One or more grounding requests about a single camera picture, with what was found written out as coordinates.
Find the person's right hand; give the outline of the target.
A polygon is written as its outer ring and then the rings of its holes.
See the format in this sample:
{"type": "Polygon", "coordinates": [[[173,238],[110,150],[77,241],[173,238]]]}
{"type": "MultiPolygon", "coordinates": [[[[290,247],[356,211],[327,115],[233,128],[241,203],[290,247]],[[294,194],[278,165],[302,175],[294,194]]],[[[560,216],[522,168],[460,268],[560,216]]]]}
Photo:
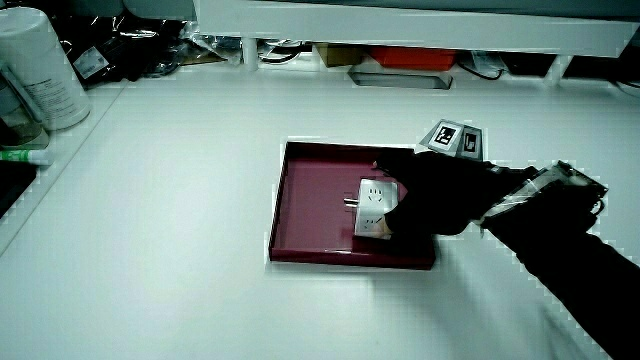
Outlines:
{"type": "Polygon", "coordinates": [[[375,224],[384,235],[456,235],[506,193],[506,171],[484,160],[483,131],[439,121],[415,150],[388,150],[374,168],[407,190],[375,224]]]}

